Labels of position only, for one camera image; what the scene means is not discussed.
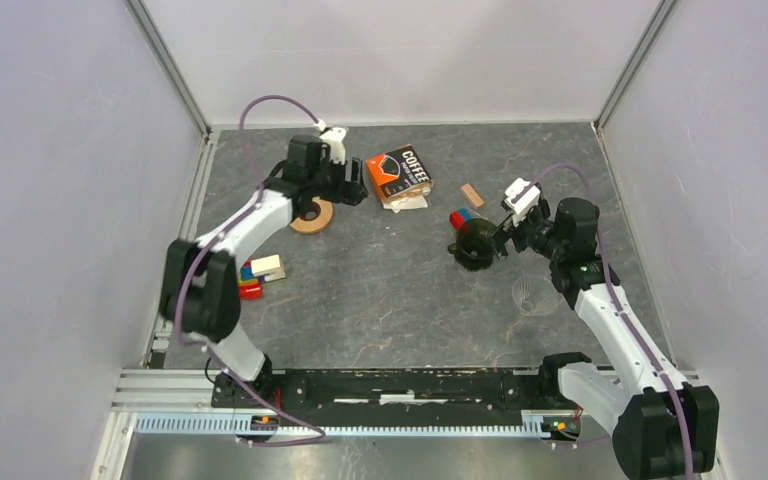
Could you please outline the white paper filter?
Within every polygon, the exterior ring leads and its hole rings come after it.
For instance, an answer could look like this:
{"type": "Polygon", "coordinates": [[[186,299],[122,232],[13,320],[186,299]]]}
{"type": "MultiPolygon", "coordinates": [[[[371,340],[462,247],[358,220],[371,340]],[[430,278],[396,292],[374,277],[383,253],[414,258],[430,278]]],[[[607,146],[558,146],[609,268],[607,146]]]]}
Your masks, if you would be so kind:
{"type": "Polygon", "coordinates": [[[382,202],[386,210],[399,213],[407,210],[424,209],[428,207],[425,195],[407,195],[388,199],[382,202]]]}

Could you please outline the clear glass dripper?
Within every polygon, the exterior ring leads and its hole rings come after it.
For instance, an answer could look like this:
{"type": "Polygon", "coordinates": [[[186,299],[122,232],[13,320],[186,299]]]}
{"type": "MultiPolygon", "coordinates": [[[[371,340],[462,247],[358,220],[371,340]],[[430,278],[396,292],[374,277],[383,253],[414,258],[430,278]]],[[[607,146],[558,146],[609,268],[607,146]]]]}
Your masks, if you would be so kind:
{"type": "Polygon", "coordinates": [[[550,279],[533,274],[517,278],[511,287],[511,296],[525,316],[547,316],[563,303],[562,295],[550,279]]]}

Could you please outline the coffee filter box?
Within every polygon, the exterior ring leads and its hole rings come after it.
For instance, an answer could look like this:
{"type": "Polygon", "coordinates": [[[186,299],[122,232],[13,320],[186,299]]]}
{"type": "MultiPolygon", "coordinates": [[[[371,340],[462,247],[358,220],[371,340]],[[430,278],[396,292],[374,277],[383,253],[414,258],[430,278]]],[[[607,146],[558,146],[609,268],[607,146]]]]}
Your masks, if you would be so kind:
{"type": "Polygon", "coordinates": [[[404,145],[364,162],[371,189],[384,203],[404,197],[425,196],[434,180],[413,145],[404,145]]]}

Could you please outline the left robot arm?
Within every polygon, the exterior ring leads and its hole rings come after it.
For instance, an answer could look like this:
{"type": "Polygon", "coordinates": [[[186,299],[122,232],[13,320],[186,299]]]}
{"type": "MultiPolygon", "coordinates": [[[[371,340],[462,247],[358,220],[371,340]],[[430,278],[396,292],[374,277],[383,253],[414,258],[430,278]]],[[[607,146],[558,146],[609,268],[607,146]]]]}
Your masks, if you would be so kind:
{"type": "Polygon", "coordinates": [[[239,271],[314,199],[356,206],[367,197],[361,162],[346,155],[346,134],[343,127],[329,127],[317,136],[293,136],[285,160],[240,210],[209,233],[176,239],[167,248],[160,316],[172,322],[180,342],[208,349],[250,407],[272,399],[274,381],[269,357],[240,324],[239,271]]]}

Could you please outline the wooden ring holder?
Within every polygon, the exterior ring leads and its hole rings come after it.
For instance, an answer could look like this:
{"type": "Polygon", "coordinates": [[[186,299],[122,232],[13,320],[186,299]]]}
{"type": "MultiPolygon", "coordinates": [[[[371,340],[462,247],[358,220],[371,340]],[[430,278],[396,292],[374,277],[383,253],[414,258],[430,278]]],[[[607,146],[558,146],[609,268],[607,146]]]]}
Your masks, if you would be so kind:
{"type": "Polygon", "coordinates": [[[316,234],[329,226],[333,216],[333,204],[319,197],[314,197],[312,203],[290,223],[290,228],[303,235],[316,234]]]}

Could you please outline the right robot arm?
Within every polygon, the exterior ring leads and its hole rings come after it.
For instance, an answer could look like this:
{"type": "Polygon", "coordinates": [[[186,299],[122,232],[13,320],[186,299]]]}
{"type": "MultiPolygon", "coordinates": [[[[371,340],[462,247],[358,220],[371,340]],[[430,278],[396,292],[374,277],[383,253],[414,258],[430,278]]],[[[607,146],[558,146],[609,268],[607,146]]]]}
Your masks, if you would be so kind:
{"type": "Polygon", "coordinates": [[[506,243],[531,249],[549,262],[553,286],[595,335],[618,377],[607,379],[584,358],[545,358],[550,373],[537,382],[551,408],[570,401],[611,438],[617,463],[629,479],[693,478],[716,459],[720,403],[708,386],[694,386],[645,331],[607,262],[599,208],[565,198],[555,210],[541,196],[505,200],[507,216],[494,234],[500,255],[506,243]]]}

